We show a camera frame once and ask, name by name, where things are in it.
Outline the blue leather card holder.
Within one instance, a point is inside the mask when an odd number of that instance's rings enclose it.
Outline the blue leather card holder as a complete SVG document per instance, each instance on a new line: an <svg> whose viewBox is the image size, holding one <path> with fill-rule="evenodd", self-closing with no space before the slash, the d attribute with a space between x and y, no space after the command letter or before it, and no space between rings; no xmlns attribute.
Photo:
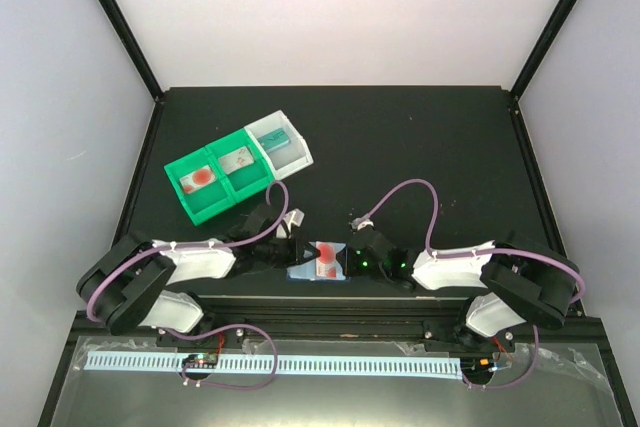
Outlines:
<svg viewBox="0 0 640 427"><path fill-rule="evenodd" d="M315 278L315 261L307 262L302 265L294 265L287 268L287 276L291 280L298 281L329 281L317 280Z"/></svg>

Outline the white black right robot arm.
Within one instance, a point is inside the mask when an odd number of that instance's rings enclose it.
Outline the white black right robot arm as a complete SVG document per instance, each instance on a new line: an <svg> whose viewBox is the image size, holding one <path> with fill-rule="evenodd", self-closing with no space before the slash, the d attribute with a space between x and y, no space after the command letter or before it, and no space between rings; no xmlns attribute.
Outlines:
<svg viewBox="0 0 640 427"><path fill-rule="evenodd" d="M515 232L477 246L417 252L366 226L338 259L348 278L370 277L405 290L482 289L482 295L465 301L449 332L428 329L434 341L466 351L480 351L488 340L522 324L563 327L570 305L586 288L573 262Z"/></svg>

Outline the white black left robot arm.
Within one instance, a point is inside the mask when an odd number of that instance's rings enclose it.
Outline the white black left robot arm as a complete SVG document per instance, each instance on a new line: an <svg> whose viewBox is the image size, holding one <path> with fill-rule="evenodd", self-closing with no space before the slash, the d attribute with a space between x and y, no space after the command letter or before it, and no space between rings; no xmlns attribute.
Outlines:
<svg viewBox="0 0 640 427"><path fill-rule="evenodd" d="M113 335L138 327L167 327L191 345L202 346L213 338L213 319L204 315L195 293L168 287L316 261L321 250L296 233L303 218L298 209L281 215L263 203L219 238L167 242L130 233L81 276L76 293L86 303L89 320Z"/></svg>

